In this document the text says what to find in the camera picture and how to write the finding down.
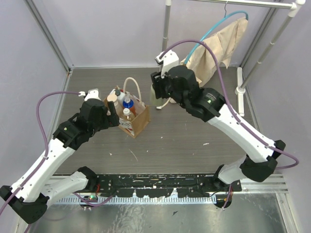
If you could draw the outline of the olive green lotion bottle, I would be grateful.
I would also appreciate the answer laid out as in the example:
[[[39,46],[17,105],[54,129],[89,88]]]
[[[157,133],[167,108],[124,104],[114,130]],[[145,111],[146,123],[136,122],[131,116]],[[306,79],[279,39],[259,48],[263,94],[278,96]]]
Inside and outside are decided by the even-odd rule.
[[[170,98],[168,98],[166,101],[163,98],[156,98],[156,92],[153,88],[153,85],[151,85],[151,89],[150,89],[150,102],[151,105],[155,106],[156,109],[160,110],[162,108],[164,108],[169,102],[170,102]]]

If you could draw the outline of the watermelon print canvas bag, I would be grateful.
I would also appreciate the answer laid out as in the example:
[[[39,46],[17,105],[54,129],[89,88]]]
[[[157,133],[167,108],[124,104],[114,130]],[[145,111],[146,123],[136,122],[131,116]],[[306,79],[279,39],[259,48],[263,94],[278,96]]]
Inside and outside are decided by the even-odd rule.
[[[129,81],[136,85],[138,96],[126,89]],[[142,101],[138,82],[132,77],[126,78],[122,88],[116,86],[103,100],[105,106],[110,101],[113,102],[119,117],[119,128],[136,138],[150,122],[149,106]]]

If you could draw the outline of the clear bottle white cap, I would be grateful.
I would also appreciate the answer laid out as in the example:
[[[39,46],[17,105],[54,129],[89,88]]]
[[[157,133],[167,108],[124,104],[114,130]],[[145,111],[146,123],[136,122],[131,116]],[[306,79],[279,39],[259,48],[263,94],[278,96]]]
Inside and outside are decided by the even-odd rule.
[[[134,113],[132,113],[130,111],[129,108],[124,108],[123,109],[122,119],[131,122],[131,121],[133,121],[135,119],[135,115],[134,115]]]

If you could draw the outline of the orange bottle blue pump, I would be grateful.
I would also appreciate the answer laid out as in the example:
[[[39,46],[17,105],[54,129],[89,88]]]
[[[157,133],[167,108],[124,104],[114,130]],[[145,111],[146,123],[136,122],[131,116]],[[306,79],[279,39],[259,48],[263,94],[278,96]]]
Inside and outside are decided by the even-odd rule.
[[[129,94],[125,96],[122,104],[123,104],[123,107],[128,108],[134,114],[134,116],[137,115],[135,105],[134,105],[134,101],[131,99]]]

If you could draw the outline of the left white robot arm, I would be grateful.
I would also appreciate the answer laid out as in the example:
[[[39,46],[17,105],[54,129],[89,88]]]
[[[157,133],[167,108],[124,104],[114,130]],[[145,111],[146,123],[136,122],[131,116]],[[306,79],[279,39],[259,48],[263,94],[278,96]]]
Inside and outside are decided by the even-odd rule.
[[[58,126],[47,150],[31,168],[13,185],[1,187],[0,196],[27,224],[33,224],[57,200],[81,190],[93,192],[97,174],[86,166],[55,184],[47,185],[47,181],[95,133],[118,125],[113,102],[84,101],[78,113]]]

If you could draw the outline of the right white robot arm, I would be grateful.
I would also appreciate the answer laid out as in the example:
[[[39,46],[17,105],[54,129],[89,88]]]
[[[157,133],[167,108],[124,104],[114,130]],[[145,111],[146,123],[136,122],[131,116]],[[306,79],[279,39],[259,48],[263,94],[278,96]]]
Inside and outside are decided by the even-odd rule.
[[[225,191],[231,183],[245,178],[262,182],[273,174],[285,143],[256,131],[218,91],[200,87],[192,70],[179,65],[164,75],[152,73],[151,80],[156,99],[172,98],[187,113],[216,127],[245,151],[243,158],[219,166],[213,176],[215,189]]]

